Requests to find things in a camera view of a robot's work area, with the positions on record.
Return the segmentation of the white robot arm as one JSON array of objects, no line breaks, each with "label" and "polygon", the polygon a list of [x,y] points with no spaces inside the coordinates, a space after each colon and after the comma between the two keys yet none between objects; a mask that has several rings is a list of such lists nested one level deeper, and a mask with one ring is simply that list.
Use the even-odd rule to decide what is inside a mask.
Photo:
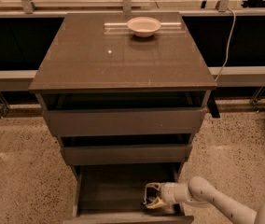
[{"label": "white robot arm", "polygon": [[144,206],[147,209],[179,203],[194,207],[205,207],[211,204],[232,224],[265,224],[265,203],[255,211],[220,192],[200,176],[192,177],[188,183],[146,184]]}]

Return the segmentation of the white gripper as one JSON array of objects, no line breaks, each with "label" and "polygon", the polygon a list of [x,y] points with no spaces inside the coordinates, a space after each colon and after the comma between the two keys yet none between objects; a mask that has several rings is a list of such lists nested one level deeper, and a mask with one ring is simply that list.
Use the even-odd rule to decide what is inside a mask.
[{"label": "white gripper", "polygon": [[147,209],[162,208],[166,214],[178,214],[180,206],[174,196],[175,183],[148,183],[145,186]]}]

